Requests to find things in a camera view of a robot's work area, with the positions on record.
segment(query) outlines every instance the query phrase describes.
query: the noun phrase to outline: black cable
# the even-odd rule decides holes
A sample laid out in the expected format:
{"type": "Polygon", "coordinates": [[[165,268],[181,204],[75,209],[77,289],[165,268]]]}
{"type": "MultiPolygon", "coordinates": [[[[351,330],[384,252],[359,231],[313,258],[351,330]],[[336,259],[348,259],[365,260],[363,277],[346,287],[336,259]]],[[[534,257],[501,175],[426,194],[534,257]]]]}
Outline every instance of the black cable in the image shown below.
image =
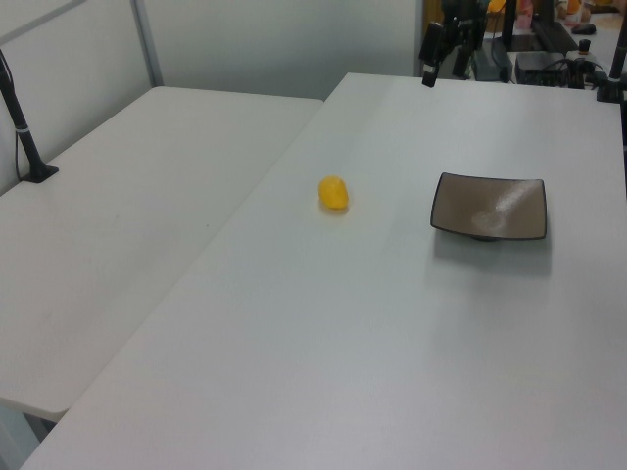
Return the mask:
{"type": "Polygon", "coordinates": [[[16,130],[16,176],[18,177],[18,181],[22,181],[22,177],[20,176],[20,166],[18,165],[18,131],[16,130]]]}
{"type": "MultiPolygon", "coordinates": [[[[504,3],[503,6],[501,7],[501,9],[497,12],[497,19],[495,20],[495,24],[494,24],[494,31],[492,31],[492,42],[490,43],[490,55],[492,56],[492,60],[494,61],[494,63],[497,65],[497,67],[499,69],[502,69],[503,66],[499,63],[499,61],[497,61],[497,57],[494,55],[494,40],[497,37],[497,29],[499,29],[499,13],[503,11],[503,8],[506,7],[506,4],[504,3]]],[[[503,23],[505,22],[506,18],[505,15],[503,15],[503,23]]]]}
{"type": "MultiPolygon", "coordinates": [[[[567,65],[567,64],[568,64],[568,63],[561,64],[557,70],[558,70],[558,71],[561,71],[561,70],[564,68],[564,66],[565,66],[565,65],[567,65]]],[[[567,87],[567,88],[570,88],[570,70],[568,70],[568,71],[566,72],[566,87],[567,87]]]]}
{"type": "Polygon", "coordinates": [[[597,64],[596,62],[592,62],[592,61],[587,61],[585,57],[580,57],[578,59],[573,60],[573,62],[576,62],[578,64],[592,64],[595,67],[598,67],[599,69],[601,69],[601,71],[605,71],[603,70],[603,67],[601,67],[599,64],[597,64]]]}
{"type": "Polygon", "coordinates": [[[592,89],[596,90],[599,86],[599,81],[593,73],[587,73],[584,78],[584,87],[586,86],[586,84],[592,85],[592,89]]]}
{"type": "Polygon", "coordinates": [[[581,78],[581,83],[583,84],[584,90],[586,89],[586,82],[584,79],[583,73],[580,73],[581,69],[581,61],[577,61],[576,59],[572,62],[575,66],[575,84],[579,84],[579,78],[581,78]]]}
{"type": "Polygon", "coordinates": [[[568,62],[570,62],[570,60],[569,60],[569,59],[559,59],[558,61],[555,61],[555,62],[553,62],[553,63],[550,63],[550,64],[548,64],[546,67],[544,67],[544,68],[540,69],[540,71],[545,71],[545,70],[547,70],[547,69],[550,69],[551,67],[554,67],[554,66],[556,66],[557,64],[562,64],[562,67],[563,67],[563,64],[568,64],[568,62]]]}

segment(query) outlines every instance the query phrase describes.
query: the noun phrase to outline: electronic equipment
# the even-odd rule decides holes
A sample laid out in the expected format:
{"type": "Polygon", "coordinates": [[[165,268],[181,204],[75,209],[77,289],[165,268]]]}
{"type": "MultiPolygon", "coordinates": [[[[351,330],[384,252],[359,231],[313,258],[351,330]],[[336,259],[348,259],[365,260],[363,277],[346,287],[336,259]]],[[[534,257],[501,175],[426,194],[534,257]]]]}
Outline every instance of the electronic equipment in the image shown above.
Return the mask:
{"type": "Polygon", "coordinates": [[[566,53],[568,68],[570,69],[569,88],[583,90],[586,82],[596,84],[595,69],[598,63],[594,54],[590,53],[590,39],[582,39],[579,41],[579,50],[566,53]]]}
{"type": "Polygon", "coordinates": [[[565,54],[576,51],[577,44],[561,23],[555,21],[554,0],[542,0],[540,11],[531,22],[531,28],[538,35],[545,49],[549,52],[565,54]]]}
{"type": "Polygon", "coordinates": [[[594,26],[592,23],[577,24],[570,29],[570,32],[572,32],[573,34],[590,35],[597,32],[597,27],[594,26]]]}
{"type": "Polygon", "coordinates": [[[516,56],[516,82],[521,85],[565,86],[568,67],[557,52],[521,52],[516,56]]]}
{"type": "Polygon", "coordinates": [[[481,49],[474,53],[472,73],[477,81],[509,82],[511,60],[503,43],[484,41],[481,49]]]}
{"type": "Polygon", "coordinates": [[[442,62],[457,47],[453,75],[465,76],[470,57],[483,42],[488,3],[489,0],[442,0],[444,20],[441,24],[429,24],[418,54],[424,62],[423,85],[435,85],[442,62]]]}

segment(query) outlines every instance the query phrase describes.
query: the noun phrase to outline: black device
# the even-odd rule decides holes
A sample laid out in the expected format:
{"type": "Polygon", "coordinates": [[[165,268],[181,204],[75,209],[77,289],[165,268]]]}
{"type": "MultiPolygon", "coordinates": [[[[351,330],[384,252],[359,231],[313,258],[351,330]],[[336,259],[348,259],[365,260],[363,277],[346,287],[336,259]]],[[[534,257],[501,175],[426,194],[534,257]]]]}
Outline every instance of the black device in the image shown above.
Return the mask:
{"type": "Polygon", "coordinates": [[[594,80],[597,58],[590,54],[590,44],[590,39],[581,39],[579,50],[566,54],[570,71],[568,88],[583,90],[586,88],[587,82],[597,84],[594,80]]]}
{"type": "Polygon", "coordinates": [[[0,92],[9,109],[9,114],[13,120],[13,124],[16,128],[16,132],[20,137],[22,146],[30,163],[30,173],[27,174],[23,181],[29,181],[31,183],[41,183],[48,179],[50,176],[59,171],[54,166],[46,165],[39,157],[39,152],[35,146],[35,142],[30,134],[30,129],[26,123],[26,118],[22,112],[22,107],[16,96],[16,89],[13,83],[13,77],[7,64],[4,54],[0,51],[0,92]]]}
{"type": "Polygon", "coordinates": [[[555,21],[554,0],[542,0],[540,11],[531,21],[531,28],[549,52],[565,54],[577,50],[577,43],[568,35],[564,26],[555,21]]]}
{"type": "Polygon", "coordinates": [[[591,23],[577,24],[576,26],[573,26],[570,29],[570,32],[572,32],[573,34],[590,35],[590,34],[594,34],[595,32],[597,32],[597,27],[591,23]]]}
{"type": "Polygon", "coordinates": [[[444,20],[425,31],[418,59],[423,61],[422,84],[433,87],[444,59],[458,47],[453,75],[464,77],[473,52],[481,48],[489,0],[442,0],[444,20]]]}
{"type": "Polygon", "coordinates": [[[627,83],[621,79],[625,56],[627,55],[627,16],[623,17],[623,23],[618,34],[614,59],[611,62],[609,76],[602,71],[595,72],[595,77],[599,83],[597,90],[597,101],[604,103],[622,103],[624,101],[623,91],[627,90],[627,83]]]}
{"type": "Polygon", "coordinates": [[[544,51],[538,36],[535,34],[513,35],[516,21],[516,0],[506,0],[503,17],[503,33],[495,41],[501,42],[508,52],[544,51]]]}
{"type": "Polygon", "coordinates": [[[569,70],[558,52],[521,52],[516,56],[516,82],[521,85],[564,86],[569,70]]]}
{"type": "Polygon", "coordinates": [[[509,82],[511,60],[501,41],[484,41],[481,49],[475,51],[472,72],[477,81],[509,82]]]}

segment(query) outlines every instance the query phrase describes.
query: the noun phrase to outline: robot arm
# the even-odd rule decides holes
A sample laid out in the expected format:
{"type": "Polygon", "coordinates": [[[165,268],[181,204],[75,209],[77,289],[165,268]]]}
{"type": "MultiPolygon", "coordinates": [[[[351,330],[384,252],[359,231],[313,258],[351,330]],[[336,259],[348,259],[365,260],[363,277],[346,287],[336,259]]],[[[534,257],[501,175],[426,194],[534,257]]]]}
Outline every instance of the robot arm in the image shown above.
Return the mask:
{"type": "Polygon", "coordinates": [[[481,47],[489,0],[442,0],[442,24],[427,27],[418,59],[424,63],[422,84],[433,87],[444,59],[458,50],[453,75],[464,77],[472,52],[481,47]]]}

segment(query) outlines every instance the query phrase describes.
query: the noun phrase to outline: brown dish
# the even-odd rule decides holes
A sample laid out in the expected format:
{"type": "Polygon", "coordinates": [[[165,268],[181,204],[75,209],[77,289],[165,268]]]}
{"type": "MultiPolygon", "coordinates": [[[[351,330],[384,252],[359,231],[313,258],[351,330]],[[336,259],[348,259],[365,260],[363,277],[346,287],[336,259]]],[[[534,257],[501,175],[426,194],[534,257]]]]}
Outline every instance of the brown dish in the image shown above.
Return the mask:
{"type": "Polygon", "coordinates": [[[545,183],[442,173],[431,226],[486,241],[540,240],[547,236],[545,183]]]}

